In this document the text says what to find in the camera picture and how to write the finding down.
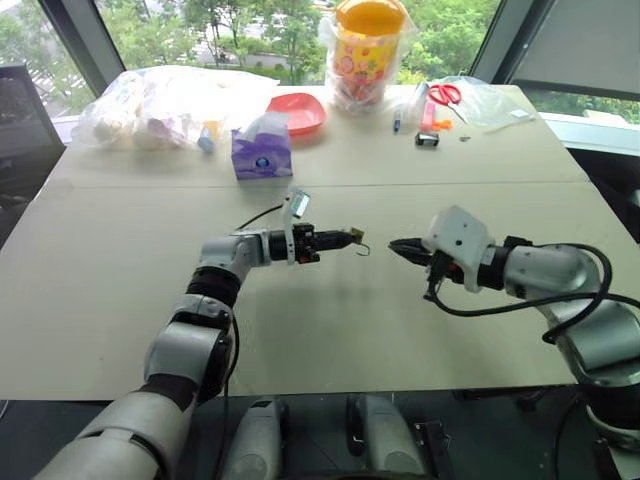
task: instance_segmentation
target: window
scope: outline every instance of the window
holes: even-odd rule
[[[23,63],[51,117],[79,114],[94,100],[37,0],[0,0],[0,65]]]
[[[612,126],[640,125],[640,102],[532,88],[523,91],[539,112],[588,117]]]
[[[317,26],[335,1],[95,0],[128,69],[181,64],[321,84]],[[399,83],[468,71],[500,0],[403,0],[420,33]]]

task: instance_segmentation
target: purple tissue box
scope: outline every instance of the purple tissue box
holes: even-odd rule
[[[238,180],[270,177],[290,177],[291,141],[289,135],[259,133],[250,142],[231,132],[231,160]]]

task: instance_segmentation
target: colorful plastic container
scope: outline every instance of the colorful plastic container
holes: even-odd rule
[[[345,0],[336,8],[332,67],[344,101],[375,104],[382,99],[406,19],[398,0]]]

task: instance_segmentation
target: plastic bag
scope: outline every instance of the plastic bag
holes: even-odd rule
[[[453,76],[429,83],[450,83],[458,87],[462,96],[458,108],[467,121],[477,127],[498,130],[535,119],[532,112],[523,109],[499,89],[477,78]]]
[[[390,108],[386,87],[394,81],[416,34],[408,13],[399,33],[381,36],[349,32],[335,14],[323,17],[318,40],[327,47],[325,85],[333,92],[332,103],[354,114]]]
[[[261,115],[278,81],[233,70],[161,66],[120,74],[82,113],[73,142],[124,149],[194,147]]]

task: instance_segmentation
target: scissors handle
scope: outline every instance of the scissors handle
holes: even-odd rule
[[[458,87],[451,84],[434,85],[429,89],[429,98],[440,105],[457,104],[462,100]]]

